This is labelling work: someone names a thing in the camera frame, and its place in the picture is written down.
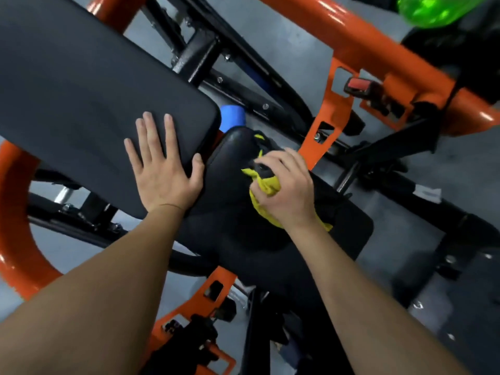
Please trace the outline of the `person's left forearm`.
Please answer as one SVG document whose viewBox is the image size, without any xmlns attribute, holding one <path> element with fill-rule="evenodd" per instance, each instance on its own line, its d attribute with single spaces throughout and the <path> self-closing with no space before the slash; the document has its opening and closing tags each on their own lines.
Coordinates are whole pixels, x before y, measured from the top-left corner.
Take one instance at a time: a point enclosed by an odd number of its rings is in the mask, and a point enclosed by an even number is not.
<svg viewBox="0 0 500 375">
<path fill-rule="evenodd" d="M 139 375 L 185 209 L 164 204 L 0 323 L 0 375 Z"/>
</svg>

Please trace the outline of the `person's left hand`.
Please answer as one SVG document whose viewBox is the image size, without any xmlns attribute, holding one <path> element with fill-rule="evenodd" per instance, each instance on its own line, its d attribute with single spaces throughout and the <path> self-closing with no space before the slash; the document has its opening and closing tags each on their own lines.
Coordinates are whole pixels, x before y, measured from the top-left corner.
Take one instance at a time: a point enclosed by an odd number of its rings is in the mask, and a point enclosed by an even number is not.
<svg viewBox="0 0 500 375">
<path fill-rule="evenodd" d="M 142 117 L 135 122 L 139 140 L 137 154 L 143 171 L 140 176 L 134 176 L 141 203 L 149 213 L 160 207 L 173 207 L 186 212 L 194 205 L 202 189 L 190 188 L 190 176 L 186 175 L 180 160 L 173 119 L 169 114 L 164 116 L 166 152 L 163 160 L 142 159 L 142 123 Z"/>
</svg>

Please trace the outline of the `green translucent bottle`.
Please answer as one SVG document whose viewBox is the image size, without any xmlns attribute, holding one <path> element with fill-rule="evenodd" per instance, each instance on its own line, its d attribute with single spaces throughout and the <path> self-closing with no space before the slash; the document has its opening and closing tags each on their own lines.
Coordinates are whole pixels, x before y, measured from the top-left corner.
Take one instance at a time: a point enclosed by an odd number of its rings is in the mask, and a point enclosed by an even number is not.
<svg viewBox="0 0 500 375">
<path fill-rule="evenodd" d="M 398 13 L 416 27 L 439 28 L 454 23 L 484 0 L 397 0 Z"/>
</svg>

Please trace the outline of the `blue foam roller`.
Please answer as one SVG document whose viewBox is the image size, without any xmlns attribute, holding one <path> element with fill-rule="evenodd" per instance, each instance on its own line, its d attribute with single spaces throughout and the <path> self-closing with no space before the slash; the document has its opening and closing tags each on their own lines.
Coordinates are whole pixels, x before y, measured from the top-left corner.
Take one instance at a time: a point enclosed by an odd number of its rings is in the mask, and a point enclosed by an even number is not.
<svg viewBox="0 0 500 375">
<path fill-rule="evenodd" d="M 246 126 L 246 111 L 239 105 L 222 105 L 220 131 L 228 132 L 234 127 Z"/>
</svg>

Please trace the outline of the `black steel machine frame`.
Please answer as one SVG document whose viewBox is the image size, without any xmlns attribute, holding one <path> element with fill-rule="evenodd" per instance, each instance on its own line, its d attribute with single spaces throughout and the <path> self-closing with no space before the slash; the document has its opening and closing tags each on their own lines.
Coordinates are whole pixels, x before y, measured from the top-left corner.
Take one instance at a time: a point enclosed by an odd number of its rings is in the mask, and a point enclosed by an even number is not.
<svg viewBox="0 0 500 375">
<path fill-rule="evenodd" d="M 239 36 L 225 25 L 219 15 L 204 4 L 204 0 L 174 0 L 179 5 L 187 7 L 188 17 L 193 17 L 197 23 L 195 34 L 189 42 L 185 42 L 180 32 L 180 22 L 174 22 L 168 17 L 166 10 L 160 11 L 158 2 L 147 0 L 142 8 L 143 13 L 160 33 L 168 46 L 173 49 L 174 61 L 172 69 L 180 73 L 183 78 L 193 85 L 200 85 L 202 81 L 214 88 L 226 98 L 239 103 L 246 112 L 258 114 L 257 106 L 264 101 L 261 96 L 237 82 L 223 83 L 221 74 L 212 70 L 216 54 L 223 53 L 228 48 L 228 54 L 237 54 L 238 66 L 248 72 L 259 86 L 266 90 L 270 86 L 272 75 L 264 74 L 271 67 L 263 67 L 262 74 L 255 72 L 258 60 L 262 59 L 253 49 L 246 47 L 246 42 L 238 41 Z M 402 45 L 421 56 L 430 64 L 449 70 L 448 73 L 458 76 L 459 85 L 468 88 L 489 103 L 500 101 L 500 80 L 492 84 L 480 82 L 491 79 L 471 77 L 472 61 L 465 58 L 466 50 L 472 43 L 498 43 L 500 48 L 500 0 L 471 0 L 478 2 L 459 9 L 462 4 L 459 0 L 451 0 L 450 10 L 453 13 L 453 22 L 443 21 L 441 25 L 431 25 L 429 17 L 422 17 L 422 23 L 410 31 L 402 41 Z M 304 139 L 305 128 L 312 124 L 312 116 L 306 112 L 299 112 L 299 102 L 282 107 L 284 110 L 267 112 L 261 118 L 266 119 L 269 126 L 273 126 L 292 139 Z M 292 125 L 292 112 L 296 112 L 299 121 Z M 378 151 L 372 150 L 370 144 L 361 142 L 358 146 L 341 147 L 340 141 L 334 143 L 335 154 L 328 154 L 328 160 L 345 169 L 341 178 L 334 187 L 338 195 L 344 194 L 347 187 L 357 176 L 363 187 L 376 189 L 382 194 L 403 206 L 422 219 L 433 224 L 443 232 L 445 237 L 434 252 L 423 257 L 415 257 L 418 261 L 409 270 L 404 270 L 404 277 L 395 278 L 392 283 L 393 295 L 404 307 L 409 307 L 410 301 L 417 301 L 417 296 L 429 296 L 432 301 L 430 309 L 423 314 L 417 314 L 422 321 L 435 323 L 434 328 L 439 338 L 445 338 L 444 328 L 455 328 L 457 334 L 466 341 L 459 341 L 460 345 L 450 346 L 460 359 L 471 365 L 477 375 L 493 374 L 495 366 L 487 364 L 486 349 L 500 351 L 500 330 L 493 335 L 493 328 L 500 329 L 500 293 L 491 300 L 486 300 L 486 290 L 500 292 L 500 230 L 485 220 L 458 209 L 447 201 L 440 201 L 431 207 L 431 201 L 417 201 L 417 195 L 410 195 L 410 190 L 416 190 L 416 183 L 400 175 L 407 168 L 400 159 L 404 153 L 414 153 L 400 147 L 399 141 L 384 143 L 376 146 Z M 370 150 L 362 149 L 368 145 Z M 75 239 L 86 241 L 104 247 L 124 235 L 122 227 L 112 227 L 111 217 L 117 209 L 92 193 L 85 199 L 81 208 L 71 205 L 62 205 L 64 201 L 44 201 L 41 196 L 29 195 L 27 214 L 29 222 L 62 233 Z M 283 316 L 278 313 L 276 297 L 265 302 L 259 302 L 258 309 L 276 316 L 276 323 L 270 328 L 288 329 L 296 340 L 295 342 L 304 353 L 310 355 L 309 348 L 302 329 L 302 320 L 292 315 L 284 315 L 287 319 L 283 327 L 277 325 L 282 322 Z M 491 331 L 485 324 L 491 322 Z M 277 330 L 277 338 L 284 337 L 284 330 Z"/>
</svg>

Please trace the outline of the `person's right forearm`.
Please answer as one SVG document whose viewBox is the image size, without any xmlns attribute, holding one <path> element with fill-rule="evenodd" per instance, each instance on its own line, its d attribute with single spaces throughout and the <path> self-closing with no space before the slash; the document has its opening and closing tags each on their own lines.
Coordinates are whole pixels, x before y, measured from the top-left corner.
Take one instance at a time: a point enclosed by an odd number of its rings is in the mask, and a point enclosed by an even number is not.
<svg viewBox="0 0 500 375">
<path fill-rule="evenodd" d="M 314 215 L 282 225 L 308 265 L 355 375 L 471 375 L 362 272 Z"/>
</svg>

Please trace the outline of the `black padded roller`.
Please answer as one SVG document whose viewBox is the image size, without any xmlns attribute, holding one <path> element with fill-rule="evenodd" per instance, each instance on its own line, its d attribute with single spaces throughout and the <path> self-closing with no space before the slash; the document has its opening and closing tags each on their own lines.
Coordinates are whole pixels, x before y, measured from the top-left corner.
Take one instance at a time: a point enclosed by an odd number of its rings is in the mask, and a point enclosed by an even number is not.
<svg viewBox="0 0 500 375">
<path fill-rule="evenodd" d="M 490 105 L 500 101 L 500 9 L 479 9 L 439 28 L 415 27 L 401 44 Z"/>
</svg>

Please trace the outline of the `red and black buckle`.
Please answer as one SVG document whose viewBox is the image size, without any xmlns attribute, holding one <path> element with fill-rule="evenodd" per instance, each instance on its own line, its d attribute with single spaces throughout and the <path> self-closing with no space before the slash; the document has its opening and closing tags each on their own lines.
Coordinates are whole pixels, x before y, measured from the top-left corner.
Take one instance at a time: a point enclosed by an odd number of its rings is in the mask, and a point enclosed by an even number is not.
<svg viewBox="0 0 500 375">
<path fill-rule="evenodd" d="M 360 77 L 350 77 L 344 85 L 343 91 L 350 96 L 369 102 L 382 102 L 384 88 L 381 83 Z"/>
</svg>

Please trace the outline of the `yellow cleaning cloth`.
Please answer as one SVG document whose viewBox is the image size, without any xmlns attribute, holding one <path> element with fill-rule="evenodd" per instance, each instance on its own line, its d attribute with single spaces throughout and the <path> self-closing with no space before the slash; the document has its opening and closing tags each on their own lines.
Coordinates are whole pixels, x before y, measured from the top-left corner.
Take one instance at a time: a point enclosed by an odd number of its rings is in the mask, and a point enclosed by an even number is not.
<svg viewBox="0 0 500 375">
<path fill-rule="evenodd" d="M 287 232 L 301 226 L 318 225 L 326 232 L 333 226 L 316 212 L 312 176 L 304 158 L 291 148 L 266 149 L 271 140 L 257 133 L 258 157 L 242 173 L 252 179 L 249 195 L 258 214 Z"/>
</svg>

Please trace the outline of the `black padded backrest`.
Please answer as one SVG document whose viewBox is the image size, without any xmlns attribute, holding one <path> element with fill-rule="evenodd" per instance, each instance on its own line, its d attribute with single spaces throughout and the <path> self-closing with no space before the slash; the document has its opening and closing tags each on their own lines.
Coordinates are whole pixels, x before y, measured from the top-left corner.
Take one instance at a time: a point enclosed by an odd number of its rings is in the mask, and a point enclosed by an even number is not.
<svg viewBox="0 0 500 375">
<path fill-rule="evenodd" d="M 0 136 L 142 219 L 123 140 L 149 111 L 180 158 L 214 138 L 219 107 L 196 87 L 72 0 L 0 0 Z"/>
</svg>

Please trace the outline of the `orange steel machine frame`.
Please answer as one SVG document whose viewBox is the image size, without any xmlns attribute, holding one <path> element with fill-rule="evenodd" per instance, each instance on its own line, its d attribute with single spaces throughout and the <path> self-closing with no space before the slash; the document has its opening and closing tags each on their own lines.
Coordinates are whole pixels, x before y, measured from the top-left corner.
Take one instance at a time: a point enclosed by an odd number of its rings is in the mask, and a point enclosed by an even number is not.
<svg viewBox="0 0 500 375">
<path fill-rule="evenodd" d="M 172 69 L 173 49 L 143 13 L 146 1 L 95 0 L 89 13 L 198 88 Z M 332 91 L 324 93 L 320 111 L 316 119 L 312 117 L 302 139 L 301 152 L 309 168 L 322 156 L 335 154 L 333 146 L 338 141 L 342 148 L 367 142 L 378 151 L 376 146 L 384 143 L 399 146 L 397 141 L 402 138 L 399 144 L 403 150 L 418 153 L 434 149 L 438 133 L 460 136 L 500 123 L 500 112 L 495 112 L 486 101 L 466 88 L 456 91 L 455 82 L 447 75 L 334 1 L 262 1 L 334 50 L 328 85 L 332 85 L 337 69 L 351 72 L 352 77 L 360 77 L 359 72 L 366 70 L 381 80 L 384 88 L 382 102 L 350 95 L 342 100 Z M 264 66 L 270 67 L 260 59 L 254 71 L 260 72 Z M 272 80 L 266 93 L 281 107 L 298 101 L 299 113 L 306 112 L 307 107 L 295 91 L 274 69 L 265 69 L 263 75 L 269 73 Z M 202 154 L 211 156 L 225 134 L 217 131 Z M 404 153 L 403 157 L 410 154 L 413 153 Z M 27 214 L 30 193 L 44 201 L 64 201 L 62 205 L 81 208 L 91 191 L 9 141 L 0 146 L 0 274 L 25 300 L 60 276 L 31 234 Z M 228 295 L 229 282 L 234 278 L 207 257 L 189 257 L 180 252 L 173 253 L 173 270 L 190 276 L 211 275 L 221 284 L 220 297 Z M 289 304 L 285 306 L 285 312 L 302 320 L 304 338 L 312 348 L 310 356 L 314 364 L 319 363 L 318 374 L 350 375 L 347 359 L 336 348 L 333 328 L 327 325 L 325 317 L 314 322 L 312 312 L 319 309 L 297 314 Z"/>
</svg>

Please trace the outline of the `person's right hand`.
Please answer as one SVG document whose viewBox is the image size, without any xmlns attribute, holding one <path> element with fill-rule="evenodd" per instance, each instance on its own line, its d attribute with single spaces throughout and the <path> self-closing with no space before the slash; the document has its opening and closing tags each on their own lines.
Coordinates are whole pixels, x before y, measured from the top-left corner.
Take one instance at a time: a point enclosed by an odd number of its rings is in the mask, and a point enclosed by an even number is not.
<svg viewBox="0 0 500 375">
<path fill-rule="evenodd" d="M 275 205 L 262 205 L 289 235 L 318 223 L 314 205 L 314 184 L 303 157 L 291 148 L 270 151 L 254 163 L 268 167 L 277 177 L 280 190 Z"/>
</svg>

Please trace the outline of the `white label sticker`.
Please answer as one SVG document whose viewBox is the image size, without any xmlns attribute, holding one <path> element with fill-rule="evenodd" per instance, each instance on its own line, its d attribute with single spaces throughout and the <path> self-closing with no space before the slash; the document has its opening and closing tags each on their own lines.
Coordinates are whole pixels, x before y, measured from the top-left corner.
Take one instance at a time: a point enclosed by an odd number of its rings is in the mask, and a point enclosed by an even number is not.
<svg viewBox="0 0 500 375">
<path fill-rule="evenodd" d="M 412 193 L 414 196 L 419 197 L 425 201 L 441 204 L 442 203 L 442 190 L 432 189 L 421 184 L 415 184 L 414 191 Z"/>
</svg>

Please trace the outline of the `black padded seat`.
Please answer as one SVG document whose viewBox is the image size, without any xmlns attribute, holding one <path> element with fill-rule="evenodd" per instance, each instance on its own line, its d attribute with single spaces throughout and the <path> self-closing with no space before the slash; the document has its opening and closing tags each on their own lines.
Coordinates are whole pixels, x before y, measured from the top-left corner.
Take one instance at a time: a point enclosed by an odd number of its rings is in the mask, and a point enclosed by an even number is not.
<svg viewBox="0 0 500 375">
<path fill-rule="evenodd" d="M 205 165 L 203 191 L 178 232 L 190 251 L 236 274 L 246 285 L 269 291 L 297 314 L 323 309 L 303 257 L 282 229 L 254 209 L 252 179 L 242 169 L 257 157 L 255 132 L 229 130 Z"/>
</svg>

